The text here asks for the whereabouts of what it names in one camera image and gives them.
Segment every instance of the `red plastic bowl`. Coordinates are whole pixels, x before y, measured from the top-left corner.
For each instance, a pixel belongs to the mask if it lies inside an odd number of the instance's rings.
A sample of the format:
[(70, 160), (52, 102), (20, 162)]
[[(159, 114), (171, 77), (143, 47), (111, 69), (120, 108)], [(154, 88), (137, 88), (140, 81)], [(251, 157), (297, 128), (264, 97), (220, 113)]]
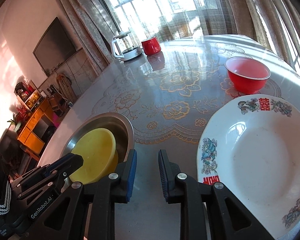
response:
[(271, 75), (266, 65), (247, 57), (229, 58), (225, 66), (234, 88), (245, 94), (258, 92)]

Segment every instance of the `tv screen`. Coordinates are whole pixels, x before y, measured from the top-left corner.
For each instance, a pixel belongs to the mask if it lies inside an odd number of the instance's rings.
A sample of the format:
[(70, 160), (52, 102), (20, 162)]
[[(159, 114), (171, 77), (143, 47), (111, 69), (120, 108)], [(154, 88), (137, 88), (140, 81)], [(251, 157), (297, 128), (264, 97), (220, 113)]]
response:
[(56, 17), (35, 47), (33, 54), (47, 76), (50, 76), (75, 52), (74, 45)]

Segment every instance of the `window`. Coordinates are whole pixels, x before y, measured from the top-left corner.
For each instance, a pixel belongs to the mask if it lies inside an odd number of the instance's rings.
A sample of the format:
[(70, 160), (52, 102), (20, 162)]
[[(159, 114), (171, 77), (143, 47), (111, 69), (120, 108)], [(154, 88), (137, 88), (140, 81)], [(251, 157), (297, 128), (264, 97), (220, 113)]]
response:
[(166, 41), (204, 34), (227, 34), (226, 19), (220, 0), (109, 0), (109, 2), (120, 28), (123, 31), (133, 30), (139, 43), (151, 36)]

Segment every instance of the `cabinet drawer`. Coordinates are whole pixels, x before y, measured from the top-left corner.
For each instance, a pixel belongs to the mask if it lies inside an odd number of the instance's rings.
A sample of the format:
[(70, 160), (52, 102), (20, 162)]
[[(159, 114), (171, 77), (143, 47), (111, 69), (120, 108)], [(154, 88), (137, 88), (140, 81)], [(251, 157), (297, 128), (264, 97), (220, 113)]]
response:
[(39, 109), (37, 110), (37, 112), (34, 114), (33, 117), (34, 117), (34, 118), (37, 120), (37, 122), (38, 122), (42, 115), (43, 115), (43, 111), (39, 108)]
[(19, 141), (24, 144), (30, 133), (31, 133), (31, 131), (27, 127), (24, 128), (23, 132), (19, 136)]
[(31, 131), (34, 129), (35, 125), (37, 124), (36, 119), (34, 116), (31, 117), (30, 121), (27, 124), (27, 128), (29, 128)]
[(44, 112), (44, 111), (46, 111), (46, 109), (48, 108), (48, 106), (49, 106), (49, 102), (48, 102), (47, 99), (45, 99), (45, 100), (41, 103), (40, 109)]
[(39, 154), (44, 146), (44, 142), (40, 140), (33, 132), (31, 132), (26, 140), (25, 146), (27, 146), (36, 154)]

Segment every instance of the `red decoration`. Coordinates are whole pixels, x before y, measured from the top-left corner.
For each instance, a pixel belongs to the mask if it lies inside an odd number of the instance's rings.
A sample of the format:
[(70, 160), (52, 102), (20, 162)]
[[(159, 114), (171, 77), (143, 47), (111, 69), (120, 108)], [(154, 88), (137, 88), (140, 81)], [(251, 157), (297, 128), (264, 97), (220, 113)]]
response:
[(24, 117), (27, 115), (27, 110), (25, 109), (24, 106), (21, 106), (20, 108), (17, 107), (17, 110), (19, 111), (19, 115), (18, 116), (20, 116), (20, 118), (23, 120)]
[(32, 87), (32, 86), (28, 85), (27, 87), (28, 87), (28, 90), (29, 90), (31, 93), (33, 93), (33, 92), (34, 92), (34, 89), (33, 89), (33, 87)]
[(219, 182), (220, 179), (219, 179), (219, 176), (211, 176), (211, 177), (205, 177), (203, 178), (203, 183), (204, 184), (208, 184), (208, 185), (212, 185), (213, 183), (215, 182)]
[(259, 98), (260, 110), (270, 111), (270, 102), (268, 98)]

